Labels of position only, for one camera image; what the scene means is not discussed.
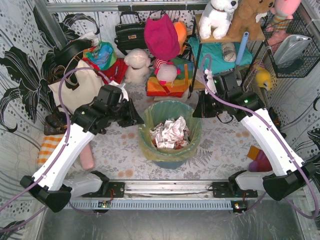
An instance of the trash bin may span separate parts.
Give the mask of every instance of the trash bin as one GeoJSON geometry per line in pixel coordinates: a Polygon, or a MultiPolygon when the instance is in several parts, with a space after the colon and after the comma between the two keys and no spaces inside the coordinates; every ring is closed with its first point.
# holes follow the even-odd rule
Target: trash bin
{"type": "Polygon", "coordinates": [[[160,101],[149,106],[141,116],[144,124],[138,129],[139,146],[145,158],[162,168],[176,169],[184,164],[187,158],[194,156],[201,139],[202,128],[201,120],[192,117],[193,112],[192,107],[179,101],[160,101]],[[184,117],[189,128],[190,144],[179,150],[156,148],[151,140],[150,129],[167,119],[177,120],[180,116],[184,117]]]}

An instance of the blue cylinder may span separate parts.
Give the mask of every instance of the blue cylinder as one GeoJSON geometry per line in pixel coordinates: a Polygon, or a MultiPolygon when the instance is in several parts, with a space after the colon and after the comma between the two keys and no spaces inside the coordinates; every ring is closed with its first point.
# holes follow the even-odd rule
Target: blue cylinder
{"type": "Polygon", "coordinates": [[[235,60],[235,65],[236,66],[240,65],[242,57],[244,56],[244,52],[245,52],[245,49],[246,49],[248,38],[249,38],[249,32],[245,31],[244,34],[243,34],[241,43],[240,43],[239,51],[238,51],[237,56],[236,56],[236,60],[235,60]]]}

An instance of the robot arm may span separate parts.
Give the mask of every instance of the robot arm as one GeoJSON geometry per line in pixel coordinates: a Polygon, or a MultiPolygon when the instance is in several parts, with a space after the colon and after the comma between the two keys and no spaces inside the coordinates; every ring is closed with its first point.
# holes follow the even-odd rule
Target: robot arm
{"type": "Polygon", "coordinates": [[[234,116],[254,136],[266,154],[272,170],[270,172],[240,171],[229,177],[229,188],[234,194],[238,190],[266,191],[270,197],[280,201],[287,195],[303,187],[306,182],[293,164],[288,154],[277,140],[274,133],[282,140],[292,154],[295,162],[310,179],[316,172],[313,163],[305,163],[287,144],[269,117],[263,102],[252,91],[243,92],[238,86],[233,73],[213,78],[206,70],[205,81],[208,88],[220,99],[250,109],[260,115],[271,128],[268,128],[257,116],[249,112],[222,104],[215,100],[207,90],[199,93],[199,102],[193,113],[195,118],[213,118],[223,111],[234,116]]]}
{"type": "Polygon", "coordinates": [[[68,143],[65,143],[66,133],[46,163],[33,176],[24,176],[20,184],[27,188],[42,178],[29,193],[55,213],[62,210],[71,198],[95,192],[105,194],[109,179],[100,172],[93,171],[77,179],[64,179],[82,149],[112,122],[117,122],[121,127],[144,123],[124,85],[115,82],[102,86],[92,103],[75,110],[71,118],[68,143]],[[65,144],[57,161],[44,175],[65,144]]]}

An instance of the turquoise towel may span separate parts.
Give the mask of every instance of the turquoise towel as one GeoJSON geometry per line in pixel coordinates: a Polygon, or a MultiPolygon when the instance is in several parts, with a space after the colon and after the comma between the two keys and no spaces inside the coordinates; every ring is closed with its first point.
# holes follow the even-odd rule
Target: turquoise towel
{"type": "MultiPolygon", "coordinates": [[[[198,55],[198,49],[199,49],[199,41],[198,39],[194,37],[190,37],[189,44],[191,45],[192,52],[194,54],[194,57],[196,58],[198,55]]],[[[239,51],[240,43],[235,42],[235,50],[236,52],[239,51]]],[[[201,62],[202,59],[206,54],[210,54],[212,56],[212,64],[211,64],[211,71],[212,74],[218,74],[223,71],[232,69],[235,67],[235,62],[227,62],[224,60],[222,50],[221,50],[221,44],[220,43],[204,43],[202,44],[201,54],[199,58],[199,65],[198,68],[201,68],[201,62]]],[[[240,62],[240,66],[250,64],[253,58],[253,54],[249,52],[247,48],[245,48],[242,60],[240,62]]],[[[204,62],[204,68],[208,69],[209,67],[209,59],[207,58],[204,62]]]]}

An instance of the wire basket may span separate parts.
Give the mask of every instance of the wire basket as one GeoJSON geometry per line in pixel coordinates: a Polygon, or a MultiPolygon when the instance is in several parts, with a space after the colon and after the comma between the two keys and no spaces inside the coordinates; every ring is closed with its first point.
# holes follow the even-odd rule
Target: wire basket
{"type": "Polygon", "coordinates": [[[306,24],[297,13],[293,14],[292,20],[284,20],[276,24],[273,24],[272,18],[273,15],[269,13],[266,18],[263,18],[261,26],[265,36],[264,44],[270,46],[268,54],[276,77],[278,79],[306,77],[320,60],[320,50],[313,36],[307,30],[306,24]],[[297,58],[277,65],[274,53],[283,40],[292,34],[310,37],[311,41],[297,58]]]}

